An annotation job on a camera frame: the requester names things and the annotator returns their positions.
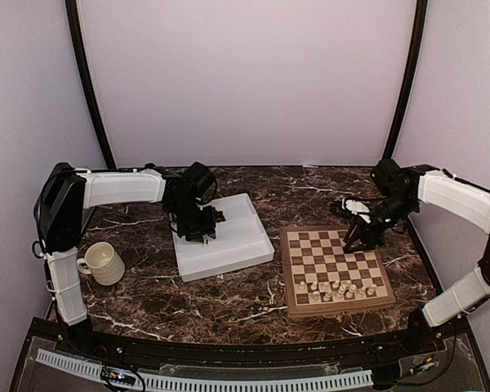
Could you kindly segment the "white plastic divided tray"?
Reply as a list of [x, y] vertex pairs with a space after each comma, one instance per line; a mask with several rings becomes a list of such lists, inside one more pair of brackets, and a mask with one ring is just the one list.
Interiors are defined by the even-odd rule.
[[183, 281], [226, 274], [274, 259], [274, 246], [248, 194], [218, 198], [211, 205], [224, 212], [226, 221], [216, 224], [216, 238], [208, 239], [209, 247], [172, 235]]

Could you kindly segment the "white chess piece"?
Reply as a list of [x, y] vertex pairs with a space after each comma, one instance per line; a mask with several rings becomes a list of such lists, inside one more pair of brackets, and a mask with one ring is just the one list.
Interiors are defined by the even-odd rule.
[[357, 289], [356, 296], [358, 298], [364, 298], [367, 295], [367, 288], [366, 287], [360, 287]]
[[345, 297], [346, 298], [352, 298], [352, 297], [354, 297], [354, 294], [355, 294], [356, 290], [357, 290], [356, 285], [355, 284], [350, 284], [349, 287], [348, 287], [348, 289], [347, 289], [347, 292], [345, 294]]
[[325, 302], [329, 302], [332, 299], [332, 289], [328, 289], [323, 297]]

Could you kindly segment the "wooden chess board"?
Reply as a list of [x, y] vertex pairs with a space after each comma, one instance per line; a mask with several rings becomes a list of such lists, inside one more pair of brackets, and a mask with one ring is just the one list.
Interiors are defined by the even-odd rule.
[[[375, 250], [347, 253], [343, 247], [347, 227], [307, 226], [288, 227], [280, 230], [283, 277], [286, 286], [287, 315], [292, 318], [320, 317], [343, 312], [360, 313], [379, 310], [395, 304], [396, 298], [380, 255]], [[310, 303], [310, 284], [318, 281], [319, 303]], [[345, 284], [355, 284], [357, 289], [376, 286], [373, 297], [352, 298], [339, 301], [336, 290], [332, 299], [325, 302], [326, 292], [319, 290], [321, 282], [334, 280]], [[297, 284], [305, 281], [306, 289], [298, 292]]]

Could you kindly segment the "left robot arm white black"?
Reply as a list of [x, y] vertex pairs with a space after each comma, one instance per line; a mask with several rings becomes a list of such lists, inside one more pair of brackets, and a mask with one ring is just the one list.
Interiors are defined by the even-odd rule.
[[33, 207], [37, 240], [33, 246], [45, 262], [47, 288], [63, 323], [72, 326], [66, 340], [81, 356], [99, 349], [99, 339], [84, 323], [88, 318], [78, 276], [78, 250], [90, 231], [85, 212], [124, 203], [158, 203], [171, 230], [188, 242], [216, 237], [217, 213], [205, 200], [216, 192], [213, 171], [200, 162], [183, 171], [153, 163], [143, 167], [87, 169], [57, 163]]

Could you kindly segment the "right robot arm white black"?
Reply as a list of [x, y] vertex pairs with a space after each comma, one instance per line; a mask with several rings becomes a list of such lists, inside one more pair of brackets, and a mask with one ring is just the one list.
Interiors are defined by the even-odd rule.
[[[408, 354], [432, 340], [430, 327], [470, 314], [490, 298], [490, 189], [429, 164], [400, 167], [381, 160], [370, 172], [379, 190], [375, 198], [349, 196], [331, 210], [349, 220], [344, 249], [372, 250], [385, 233], [414, 215], [443, 292], [422, 306], [419, 319], [400, 337]], [[426, 216], [416, 216], [421, 208]]]

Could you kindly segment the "dark chess pieces pile upper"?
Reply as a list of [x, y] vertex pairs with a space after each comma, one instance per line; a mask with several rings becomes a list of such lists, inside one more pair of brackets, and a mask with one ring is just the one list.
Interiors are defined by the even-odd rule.
[[213, 208], [212, 209], [212, 212], [213, 212], [214, 221], [216, 223], [221, 223], [221, 222], [226, 221], [225, 215], [224, 215], [224, 212], [223, 211], [219, 211], [216, 208]]

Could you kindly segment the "white chess queen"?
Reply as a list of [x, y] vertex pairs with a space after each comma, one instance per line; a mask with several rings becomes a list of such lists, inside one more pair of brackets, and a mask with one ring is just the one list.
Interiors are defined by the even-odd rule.
[[341, 284], [336, 292], [336, 298], [341, 301], [345, 298], [345, 292], [346, 292], [347, 286], [345, 284]]

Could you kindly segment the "cream ribbed ceramic mug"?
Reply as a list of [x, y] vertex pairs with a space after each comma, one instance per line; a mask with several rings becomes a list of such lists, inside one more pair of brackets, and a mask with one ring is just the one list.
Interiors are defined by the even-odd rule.
[[91, 275], [101, 286], [118, 283], [125, 274], [125, 264], [114, 247], [107, 242], [90, 246], [83, 258], [77, 259], [81, 274]]

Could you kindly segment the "black right frame post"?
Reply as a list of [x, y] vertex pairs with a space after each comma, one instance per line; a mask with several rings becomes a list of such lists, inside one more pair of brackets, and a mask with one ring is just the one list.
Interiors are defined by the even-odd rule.
[[383, 154], [381, 156], [382, 159], [392, 158], [398, 143], [417, 70], [417, 63], [420, 56], [421, 44], [425, 29], [427, 9], [427, 0], [416, 1], [411, 39], [409, 43], [405, 69], [403, 72], [403, 80], [399, 90], [399, 96], [397, 99], [392, 123], [390, 125], [389, 134], [386, 139], [385, 148], [383, 149]]

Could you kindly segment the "black frame post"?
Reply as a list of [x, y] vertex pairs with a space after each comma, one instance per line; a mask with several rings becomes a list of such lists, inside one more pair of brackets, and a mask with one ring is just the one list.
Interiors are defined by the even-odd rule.
[[65, 0], [65, 10], [71, 42], [73, 45], [74, 57], [78, 68], [78, 75], [82, 84], [82, 92], [86, 100], [96, 141], [100, 147], [100, 152], [106, 167], [108, 169], [114, 169], [116, 168], [116, 163], [109, 144], [105, 126], [102, 121], [100, 108], [96, 99], [96, 92], [93, 86], [91, 72], [87, 61], [87, 53], [82, 35], [80, 17], [78, 14], [78, 2], [75, 0]]
[[398, 143], [417, 70], [417, 63], [420, 56], [421, 44], [425, 29], [427, 9], [427, 0], [416, 1], [411, 39], [409, 43], [405, 69], [403, 72], [403, 80], [399, 90], [399, 96], [397, 99], [392, 123], [390, 125], [389, 134], [386, 139], [385, 148], [383, 149], [383, 154], [381, 156], [382, 159], [392, 158]]

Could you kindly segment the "black front rail base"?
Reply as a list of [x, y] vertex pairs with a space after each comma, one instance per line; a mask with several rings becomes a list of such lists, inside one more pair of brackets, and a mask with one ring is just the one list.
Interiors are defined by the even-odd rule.
[[455, 320], [419, 336], [413, 352], [406, 332], [295, 345], [193, 345], [93, 332], [81, 347], [63, 328], [35, 318], [24, 339], [10, 384], [12, 391], [116, 391], [98, 382], [35, 361], [38, 350], [54, 350], [131, 372], [166, 364], [214, 368], [313, 366], [326, 371], [370, 370], [373, 386], [344, 391], [489, 391], [490, 380], [470, 327]]

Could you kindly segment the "black left frame post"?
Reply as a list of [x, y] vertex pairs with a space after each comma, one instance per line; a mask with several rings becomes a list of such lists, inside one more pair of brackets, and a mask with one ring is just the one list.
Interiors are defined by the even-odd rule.
[[78, 14], [78, 2], [75, 0], [65, 0], [65, 10], [71, 42], [73, 45], [74, 57], [78, 68], [78, 75], [82, 84], [82, 92], [86, 100], [96, 141], [100, 147], [100, 152], [106, 167], [108, 169], [114, 169], [116, 168], [116, 163], [109, 144], [105, 126], [102, 121], [100, 108], [96, 99], [96, 92], [93, 86], [91, 72], [87, 61], [87, 53], [82, 35], [80, 17]]

